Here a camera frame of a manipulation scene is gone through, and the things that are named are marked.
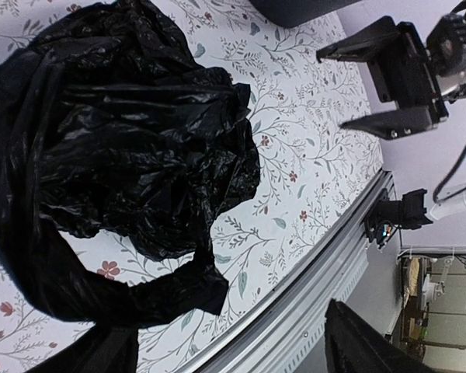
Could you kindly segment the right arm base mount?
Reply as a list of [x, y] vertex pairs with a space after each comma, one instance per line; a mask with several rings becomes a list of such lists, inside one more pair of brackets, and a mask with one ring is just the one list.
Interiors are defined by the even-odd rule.
[[427, 190], [419, 189], [403, 194], [401, 200], [391, 200], [388, 191], [381, 189], [363, 219], [369, 243], [376, 242], [382, 249], [398, 230], [416, 230], [432, 224], [426, 216], [426, 194]]

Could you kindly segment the black plastic trash bag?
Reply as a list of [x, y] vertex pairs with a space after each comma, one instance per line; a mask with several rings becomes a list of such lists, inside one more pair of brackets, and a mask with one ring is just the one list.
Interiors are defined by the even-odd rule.
[[[96, 3], [0, 64], [0, 263], [56, 319], [147, 328], [221, 312], [210, 230], [252, 199], [250, 88], [196, 63], [150, 1]], [[64, 239], [105, 230], [152, 261], [193, 258], [130, 286], [87, 270]]]

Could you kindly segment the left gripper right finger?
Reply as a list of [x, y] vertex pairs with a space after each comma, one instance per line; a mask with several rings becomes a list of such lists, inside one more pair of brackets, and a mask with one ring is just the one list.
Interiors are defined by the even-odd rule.
[[432, 368], [390, 344], [344, 302], [325, 313], [325, 359], [332, 373], [431, 373]]

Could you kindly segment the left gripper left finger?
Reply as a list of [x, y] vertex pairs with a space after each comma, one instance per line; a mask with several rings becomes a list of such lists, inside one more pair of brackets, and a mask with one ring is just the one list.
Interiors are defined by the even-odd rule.
[[69, 347], [29, 373], [127, 373], [137, 369], [136, 329], [94, 326]]

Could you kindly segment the dark grey trash bin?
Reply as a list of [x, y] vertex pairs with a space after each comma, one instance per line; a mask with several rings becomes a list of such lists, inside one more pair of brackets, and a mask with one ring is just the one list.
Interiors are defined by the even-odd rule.
[[271, 23], [293, 28], [358, 3], [359, 0], [250, 0], [254, 8]]

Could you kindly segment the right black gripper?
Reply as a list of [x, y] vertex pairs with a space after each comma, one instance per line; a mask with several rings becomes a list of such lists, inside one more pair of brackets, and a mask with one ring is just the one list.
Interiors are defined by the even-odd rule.
[[395, 140], [431, 131], [448, 117], [416, 28], [383, 16], [361, 31], [317, 50], [316, 59], [366, 63], [382, 103], [396, 109], [348, 120], [343, 130]]

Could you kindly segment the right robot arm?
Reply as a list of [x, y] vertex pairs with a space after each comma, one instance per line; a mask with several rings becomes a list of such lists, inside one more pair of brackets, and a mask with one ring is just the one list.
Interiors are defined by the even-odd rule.
[[442, 16], [425, 41], [412, 23], [383, 16], [316, 58], [366, 64], [380, 101], [396, 105], [342, 129], [387, 141], [431, 131], [449, 117], [448, 103], [466, 99], [466, 1]]

